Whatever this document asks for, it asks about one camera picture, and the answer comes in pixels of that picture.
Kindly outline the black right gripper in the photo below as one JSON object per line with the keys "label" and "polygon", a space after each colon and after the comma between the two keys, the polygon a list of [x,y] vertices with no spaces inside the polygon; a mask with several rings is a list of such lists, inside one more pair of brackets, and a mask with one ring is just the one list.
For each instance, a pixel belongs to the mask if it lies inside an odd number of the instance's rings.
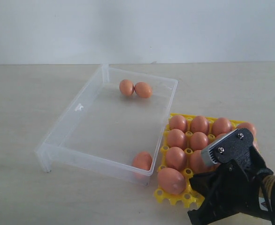
{"label": "black right gripper", "polygon": [[240,160],[220,164],[217,171],[195,174],[189,182],[204,198],[197,210],[188,211],[192,225],[208,225],[236,212],[274,217],[274,173],[254,146]]}

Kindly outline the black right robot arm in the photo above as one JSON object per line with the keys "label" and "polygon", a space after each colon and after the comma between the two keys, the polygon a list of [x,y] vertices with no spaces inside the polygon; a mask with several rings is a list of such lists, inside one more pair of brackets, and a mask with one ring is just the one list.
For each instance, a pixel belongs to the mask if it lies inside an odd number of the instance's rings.
{"label": "black right robot arm", "polygon": [[269,220],[275,225],[275,175],[254,146],[246,163],[235,159],[215,171],[194,175],[191,188],[205,199],[188,212],[193,225],[208,225],[238,213]]}

